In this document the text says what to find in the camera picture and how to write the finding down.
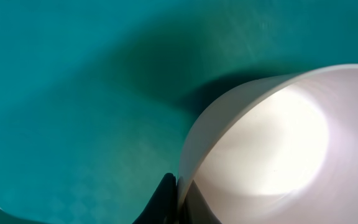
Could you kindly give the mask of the pink bowl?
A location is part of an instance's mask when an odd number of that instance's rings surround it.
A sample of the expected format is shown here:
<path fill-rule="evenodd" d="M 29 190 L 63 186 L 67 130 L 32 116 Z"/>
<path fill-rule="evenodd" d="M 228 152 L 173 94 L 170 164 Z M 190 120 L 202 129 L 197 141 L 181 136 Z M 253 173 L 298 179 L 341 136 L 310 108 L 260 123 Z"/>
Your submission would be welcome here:
<path fill-rule="evenodd" d="M 192 182 L 221 223 L 358 223 L 358 64 L 241 84 L 191 127 Z"/>

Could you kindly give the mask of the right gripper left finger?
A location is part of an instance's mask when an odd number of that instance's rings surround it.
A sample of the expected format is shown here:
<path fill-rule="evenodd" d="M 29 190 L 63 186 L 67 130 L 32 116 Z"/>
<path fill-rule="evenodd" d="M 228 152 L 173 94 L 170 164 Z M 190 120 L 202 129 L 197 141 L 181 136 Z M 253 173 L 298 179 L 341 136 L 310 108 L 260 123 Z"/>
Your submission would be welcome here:
<path fill-rule="evenodd" d="M 166 173 L 133 224 L 173 224 L 177 212 L 177 182 Z"/>

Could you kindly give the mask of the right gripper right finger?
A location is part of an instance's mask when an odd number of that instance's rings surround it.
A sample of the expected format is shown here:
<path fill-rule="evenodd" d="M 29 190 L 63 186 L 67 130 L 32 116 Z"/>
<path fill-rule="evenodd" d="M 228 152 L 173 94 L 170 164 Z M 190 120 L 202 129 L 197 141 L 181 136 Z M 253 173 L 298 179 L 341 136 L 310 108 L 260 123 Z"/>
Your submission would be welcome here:
<path fill-rule="evenodd" d="M 180 210 L 180 224 L 221 224 L 193 181 Z"/>

